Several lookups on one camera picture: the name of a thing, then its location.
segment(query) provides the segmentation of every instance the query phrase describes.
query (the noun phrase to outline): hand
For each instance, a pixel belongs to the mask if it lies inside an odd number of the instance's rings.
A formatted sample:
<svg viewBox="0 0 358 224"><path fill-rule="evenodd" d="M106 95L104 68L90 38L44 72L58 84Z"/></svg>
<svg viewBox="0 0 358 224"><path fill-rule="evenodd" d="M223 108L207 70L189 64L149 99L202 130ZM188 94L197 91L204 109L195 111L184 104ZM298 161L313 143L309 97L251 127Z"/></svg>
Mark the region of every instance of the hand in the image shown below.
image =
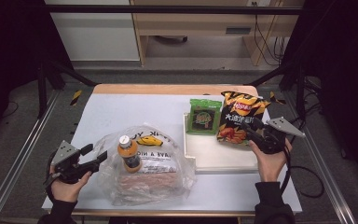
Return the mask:
<svg viewBox="0 0 358 224"><path fill-rule="evenodd" d="M287 138L285 144L289 152L293 149ZM284 152L275 154L266 154L258 148L254 141L249 141L249 146L257 157L258 173L262 182L276 182L278 181L279 173L286 163Z"/></svg>
<svg viewBox="0 0 358 224"><path fill-rule="evenodd" d="M50 166L50 173L54 173L54 166ZM56 179L51 184L51 192L55 200L64 201L68 203L75 203L80 190L87 184L92 172L88 171L75 184L65 184L60 179Z"/></svg>

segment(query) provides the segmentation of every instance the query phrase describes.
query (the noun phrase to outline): green package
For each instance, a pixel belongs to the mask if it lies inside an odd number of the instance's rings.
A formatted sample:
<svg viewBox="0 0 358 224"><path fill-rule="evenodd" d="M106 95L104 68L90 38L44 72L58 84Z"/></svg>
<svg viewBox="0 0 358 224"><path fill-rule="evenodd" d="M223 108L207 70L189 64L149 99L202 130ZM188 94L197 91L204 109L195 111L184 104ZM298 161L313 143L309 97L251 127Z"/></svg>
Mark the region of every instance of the green package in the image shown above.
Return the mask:
<svg viewBox="0 0 358 224"><path fill-rule="evenodd" d="M187 132L216 134L222 102L208 99L190 99L190 104Z"/></svg>

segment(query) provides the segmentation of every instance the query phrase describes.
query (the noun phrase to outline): bottle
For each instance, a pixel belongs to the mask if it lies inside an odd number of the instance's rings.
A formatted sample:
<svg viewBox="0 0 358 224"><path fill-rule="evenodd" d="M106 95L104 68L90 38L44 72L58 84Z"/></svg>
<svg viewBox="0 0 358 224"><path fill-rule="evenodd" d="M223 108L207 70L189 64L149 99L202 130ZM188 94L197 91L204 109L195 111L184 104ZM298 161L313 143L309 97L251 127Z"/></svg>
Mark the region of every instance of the bottle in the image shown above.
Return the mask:
<svg viewBox="0 0 358 224"><path fill-rule="evenodd" d="M124 168L127 172L133 174L141 169L142 160L138 155L138 144L127 135L118 139L117 152L123 158Z"/></svg>

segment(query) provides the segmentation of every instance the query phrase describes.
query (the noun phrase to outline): white tray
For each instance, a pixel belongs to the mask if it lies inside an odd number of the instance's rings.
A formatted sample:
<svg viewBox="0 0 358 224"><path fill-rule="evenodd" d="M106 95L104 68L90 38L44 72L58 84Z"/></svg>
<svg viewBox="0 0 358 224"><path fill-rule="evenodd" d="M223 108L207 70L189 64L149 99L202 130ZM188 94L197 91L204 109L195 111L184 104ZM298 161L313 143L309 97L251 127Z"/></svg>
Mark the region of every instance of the white tray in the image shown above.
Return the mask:
<svg viewBox="0 0 358 224"><path fill-rule="evenodd" d="M187 131L184 114L185 156L196 164L196 174L257 173L257 158L248 146L218 142L216 135L195 135Z"/></svg>

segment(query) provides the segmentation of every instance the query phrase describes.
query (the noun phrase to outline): red chip bag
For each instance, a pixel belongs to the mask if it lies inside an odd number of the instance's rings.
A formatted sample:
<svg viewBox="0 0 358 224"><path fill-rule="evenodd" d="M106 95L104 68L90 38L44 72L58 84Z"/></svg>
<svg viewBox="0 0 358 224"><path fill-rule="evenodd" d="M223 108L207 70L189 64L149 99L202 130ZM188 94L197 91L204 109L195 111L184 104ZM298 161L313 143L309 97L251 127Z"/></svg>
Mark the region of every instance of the red chip bag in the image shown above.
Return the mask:
<svg viewBox="0 0 358 224"><path fill-rule="evenodd" d="M236 91L223 91L222 95L225 97L225 102L220 116L217 140L247 145L246 131L241 127L242 121L253 127L254 117L262 119L270 102Z"/></svg>

